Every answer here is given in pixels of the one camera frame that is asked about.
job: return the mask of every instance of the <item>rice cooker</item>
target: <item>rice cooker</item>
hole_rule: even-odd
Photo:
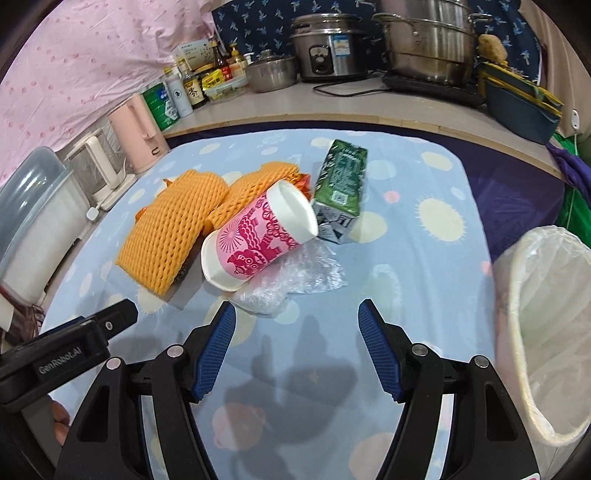
[[[366,36],[361,19],[347,14],[311,14],[292,23],[291,41],[304,82],[357,80],[367,75]]]

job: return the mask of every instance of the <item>paper cup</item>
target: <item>paper cup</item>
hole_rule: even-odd
[[[308,199],[280,180],[205,239],[203,274],[215,287],[236,291],[277,257],[317,235]]]

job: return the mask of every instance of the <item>purple cloth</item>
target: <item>purple cloth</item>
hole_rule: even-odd
[[[546,148],[556,160],[566,183],[581,192],[587,206],[591,209],[591,167],[568,150],[557,148],[550,142],[546,144]]]

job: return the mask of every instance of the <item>power cord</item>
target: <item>power cord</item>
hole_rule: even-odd
[[[362,80],[341,80],[341,81],[330,82],[330,83],[322,83],[321,85],[315,85],[312,88],[312,90],[315,91],[316,93],[324,93],[325,95],[330,95],[333,97],[342,97],[342,98],[358,97],[361,95],[367,95],[369,93],[379,93],[379,92],[389,91],[389,88],[387,88],[387,87],[374,88],[371,90],[364,90],[363,92],[353,92],[353,93],[336,93],[336,92],[329,92],[328,90],[324,90],[324,88],[326,88],[326,87],[334,87],[337,85],[344,85],[346,83],[362,82],[363,80],[367,80],[369,78],[372,78],[372,76],[374,76],[375,73],[381,75],[386,72],[384,70],[370,70],[367,74],[367,77],[365,77]]]
[[[579,149],[577,148],[577,134],[574,135],[574,154],[579,156]],[[566,219],[566,229],[569,229],[570,226],[570,219],[573,214],[573,205],[574,205],[574,190],[571,192],[570,196],[570,208],[569,208],[569,215]]]

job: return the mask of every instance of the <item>trash can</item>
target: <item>trash can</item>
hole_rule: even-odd
[[[578,442],[591,423],[591,249],[564,228],[534,228],[494,275],[495,368],[532,443]]]

